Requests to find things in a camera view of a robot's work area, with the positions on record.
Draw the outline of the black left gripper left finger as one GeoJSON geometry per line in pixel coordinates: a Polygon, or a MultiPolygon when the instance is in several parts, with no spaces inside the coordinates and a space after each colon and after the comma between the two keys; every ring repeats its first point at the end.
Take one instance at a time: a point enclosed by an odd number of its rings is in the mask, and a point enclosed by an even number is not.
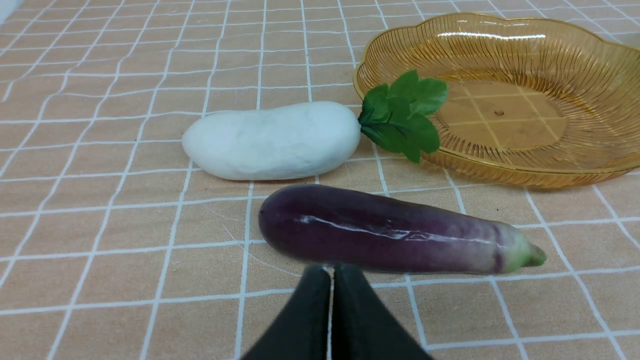
{"type": "Polygon", "coordinates": [[[295,290],[244,360],[324,360],[327,357],[331,278],[307,266],[295,290]]]}

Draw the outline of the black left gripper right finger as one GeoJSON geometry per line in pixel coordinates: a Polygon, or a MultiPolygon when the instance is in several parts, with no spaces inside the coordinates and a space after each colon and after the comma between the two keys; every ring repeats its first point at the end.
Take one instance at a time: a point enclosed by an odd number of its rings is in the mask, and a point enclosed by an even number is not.
{"type": "Polygon", "coordinates": [[[337,264],[333,282],[334,360],[432,360],[382,303],[359,268],[337,264]]]}

